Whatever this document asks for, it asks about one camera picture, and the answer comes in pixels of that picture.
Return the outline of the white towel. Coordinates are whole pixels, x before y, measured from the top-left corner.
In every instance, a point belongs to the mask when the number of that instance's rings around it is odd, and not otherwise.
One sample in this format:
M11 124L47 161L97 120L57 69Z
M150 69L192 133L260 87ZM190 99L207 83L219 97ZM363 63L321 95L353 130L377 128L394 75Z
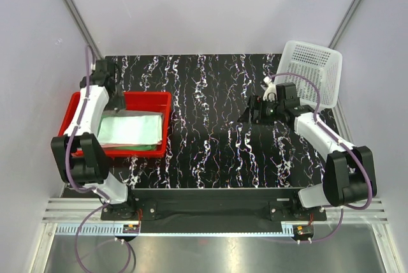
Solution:
M163 119L158 116L102 117L99 143L146 143L162 141Z

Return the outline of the pink towel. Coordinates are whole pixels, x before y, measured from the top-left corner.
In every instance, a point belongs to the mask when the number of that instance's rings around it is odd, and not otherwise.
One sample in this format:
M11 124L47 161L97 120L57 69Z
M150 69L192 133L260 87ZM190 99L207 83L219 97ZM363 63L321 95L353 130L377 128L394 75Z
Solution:
M158 146L161 146L162 141L153 143L153 144L146 144L146 143L100 143L100 145L102 146L102 148L157 148Z

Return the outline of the grey towel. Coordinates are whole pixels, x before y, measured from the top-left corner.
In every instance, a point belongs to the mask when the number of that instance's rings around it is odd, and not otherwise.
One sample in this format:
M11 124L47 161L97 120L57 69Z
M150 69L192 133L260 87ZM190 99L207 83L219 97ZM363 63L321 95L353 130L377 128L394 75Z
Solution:
M161 112L140 111L140 110L105 110L102 117L141 117L156 115L163 119L164 115Z

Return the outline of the green towel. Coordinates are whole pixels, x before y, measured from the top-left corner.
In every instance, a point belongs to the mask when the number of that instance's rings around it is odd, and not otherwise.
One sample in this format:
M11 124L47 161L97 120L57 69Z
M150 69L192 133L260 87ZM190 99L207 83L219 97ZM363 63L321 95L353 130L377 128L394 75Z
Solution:
M107 148L114 151L155 151L157 145L110 145Z

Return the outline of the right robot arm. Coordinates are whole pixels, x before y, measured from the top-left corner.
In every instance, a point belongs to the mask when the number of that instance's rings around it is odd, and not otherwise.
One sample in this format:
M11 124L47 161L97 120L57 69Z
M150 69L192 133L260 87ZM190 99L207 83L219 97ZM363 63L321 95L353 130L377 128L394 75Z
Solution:
M357 147L329 128L317 112L302 105L293 83L271 84L264 95L250 96L241 123L271 126L280 121L300 135L326 160L321 183L298 191L289 204L295 219L305 219L314 207L370 205L376 195L374 159L367 146Z

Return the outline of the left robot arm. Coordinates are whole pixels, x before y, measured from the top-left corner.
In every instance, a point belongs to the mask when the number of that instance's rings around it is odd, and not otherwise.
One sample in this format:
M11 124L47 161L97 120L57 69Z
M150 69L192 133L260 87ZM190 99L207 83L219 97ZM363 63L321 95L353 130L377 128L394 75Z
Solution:
M109 157L97 140L103 111L126 107L116 72L117 65L108 60L97 60L87 69L71 123L61 136L53 137L51 149L63 182L78 193L93 192L108 212L131 219L138 204L129 188L110 173Z

